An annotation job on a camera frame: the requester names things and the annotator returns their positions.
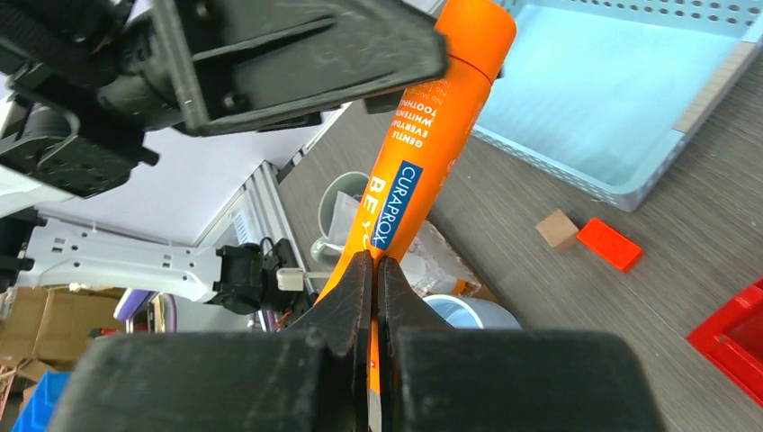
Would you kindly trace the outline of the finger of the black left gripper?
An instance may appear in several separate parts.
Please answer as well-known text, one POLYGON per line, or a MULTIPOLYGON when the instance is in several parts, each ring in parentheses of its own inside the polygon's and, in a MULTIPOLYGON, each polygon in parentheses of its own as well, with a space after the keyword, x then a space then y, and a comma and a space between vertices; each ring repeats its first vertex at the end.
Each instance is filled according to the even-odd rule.
POLYGON ((433 19, 401 1, 155 1, 151 17, 191 136, 314 124, 448 67, 433 19))
POLYGON ((405 90, 397 90, 385 94, 377 94, 364 98, 364 108, 368 114, 387 113, 394 111, 404 95, 405 90))

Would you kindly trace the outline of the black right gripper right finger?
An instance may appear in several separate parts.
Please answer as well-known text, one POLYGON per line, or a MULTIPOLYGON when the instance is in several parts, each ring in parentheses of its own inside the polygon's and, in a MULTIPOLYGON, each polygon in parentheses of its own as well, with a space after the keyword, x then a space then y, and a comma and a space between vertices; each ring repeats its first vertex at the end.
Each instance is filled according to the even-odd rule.
POLYGON ((386 431, 662 431, 642 364, 591 330, 458 329, 378 268, 386 431))

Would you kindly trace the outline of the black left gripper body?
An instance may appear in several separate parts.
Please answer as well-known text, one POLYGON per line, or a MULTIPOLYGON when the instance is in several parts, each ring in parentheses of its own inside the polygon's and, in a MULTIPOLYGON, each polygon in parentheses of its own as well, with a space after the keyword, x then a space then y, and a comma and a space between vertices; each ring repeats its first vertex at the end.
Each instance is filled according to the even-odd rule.
POLYGON ((149 131, 197 132, 179 65, 197 34, 194 1, 4 1, 1 70, 11 110, 1 166, 80 197, 123 185, 157 154, 149 131))

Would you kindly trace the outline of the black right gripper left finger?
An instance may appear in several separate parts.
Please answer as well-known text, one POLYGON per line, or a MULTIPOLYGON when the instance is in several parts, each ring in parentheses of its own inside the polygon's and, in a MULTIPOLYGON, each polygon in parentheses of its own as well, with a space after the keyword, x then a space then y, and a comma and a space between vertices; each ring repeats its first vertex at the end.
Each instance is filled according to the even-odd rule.
POLYGON ((135 334, 96 340, 51 431, 365 431, 369 252, 277 333, 135 334))

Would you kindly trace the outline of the orange toothpaste tube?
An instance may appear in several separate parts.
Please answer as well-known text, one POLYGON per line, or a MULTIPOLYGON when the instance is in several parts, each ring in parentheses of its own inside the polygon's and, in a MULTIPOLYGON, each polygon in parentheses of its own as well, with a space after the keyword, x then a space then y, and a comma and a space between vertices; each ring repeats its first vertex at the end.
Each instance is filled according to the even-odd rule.
POLYGON ((435 28, 446 40, 444 77, 413 85, 402 96, 370 173, 325 300, 347 275, 353 255, 369 252, 370 334, 360 348, 361 392, 382 393, 382 320, 378 308, 383 257, 400 260, 424 224, 461 155, 516 37, 516 24, 493 1, 448 1, 435 28))

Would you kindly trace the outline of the light blue mug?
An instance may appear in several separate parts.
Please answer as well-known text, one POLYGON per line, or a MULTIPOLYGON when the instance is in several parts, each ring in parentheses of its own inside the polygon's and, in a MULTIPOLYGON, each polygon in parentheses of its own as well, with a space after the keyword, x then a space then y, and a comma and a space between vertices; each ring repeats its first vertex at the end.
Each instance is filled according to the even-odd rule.
POLYGON ((515 316, 493 301, 435 294, 424 302, 441 318, 458 329, 521 329, 515 316))

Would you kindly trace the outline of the grey-green mug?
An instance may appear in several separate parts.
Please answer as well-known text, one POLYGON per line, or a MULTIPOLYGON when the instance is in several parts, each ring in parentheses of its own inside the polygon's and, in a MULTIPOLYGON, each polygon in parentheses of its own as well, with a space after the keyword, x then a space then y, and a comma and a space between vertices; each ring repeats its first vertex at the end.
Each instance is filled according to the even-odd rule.
POLYGON ((320 236, 310 247, 310 255, 317 263, 337 264, 368 180, 363 172, 347 172, 333 180, 323 193, 318 211, 320 236))

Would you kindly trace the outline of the clear textured acrylic holder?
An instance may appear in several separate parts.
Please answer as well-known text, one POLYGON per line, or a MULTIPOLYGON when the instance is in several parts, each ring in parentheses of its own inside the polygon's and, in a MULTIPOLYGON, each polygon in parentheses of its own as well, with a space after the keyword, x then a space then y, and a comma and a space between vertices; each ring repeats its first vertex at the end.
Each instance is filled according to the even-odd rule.
POLYGON ((471 296, 482 287, 478 276, 429 220, 418 231, 400 266, 419 297, 471 296))

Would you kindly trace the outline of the beige toothbrush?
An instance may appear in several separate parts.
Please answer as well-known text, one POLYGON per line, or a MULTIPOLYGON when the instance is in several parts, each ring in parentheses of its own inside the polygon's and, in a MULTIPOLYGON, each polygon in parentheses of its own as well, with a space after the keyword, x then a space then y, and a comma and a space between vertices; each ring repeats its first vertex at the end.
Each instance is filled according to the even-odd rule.
POLYGON ((305 283, 313 279, 328 279, 330 272, 311 272, 298 267, 282 267, 275 273, 278 289, 283 292, 298 292, 305 283))

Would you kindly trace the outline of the white toothpaste tube red cap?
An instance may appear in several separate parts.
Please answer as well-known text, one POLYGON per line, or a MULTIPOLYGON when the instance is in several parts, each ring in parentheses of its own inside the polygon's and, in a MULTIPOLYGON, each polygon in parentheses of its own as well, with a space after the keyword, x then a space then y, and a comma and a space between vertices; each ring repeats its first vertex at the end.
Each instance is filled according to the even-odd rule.
POLYGON ((339 247, 346 244, 359 206, 359 195, 337 193, 327 234, 329 243, 339 247))

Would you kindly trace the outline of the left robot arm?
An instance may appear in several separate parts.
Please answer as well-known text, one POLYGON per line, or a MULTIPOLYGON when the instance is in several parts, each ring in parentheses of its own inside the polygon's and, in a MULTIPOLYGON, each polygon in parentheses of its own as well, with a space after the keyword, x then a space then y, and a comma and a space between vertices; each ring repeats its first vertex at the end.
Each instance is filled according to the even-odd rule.
POLYGON ((300 315, 317 300, 286 239, 165 246, 43 219, 37 203, 90 198, 158 162, 149 131, 191 137, 318 126, 362 100, 369 113, 444 76, 444 35, 402 1, 4 1, 1 285, 114 286, 239 315, 300 315))

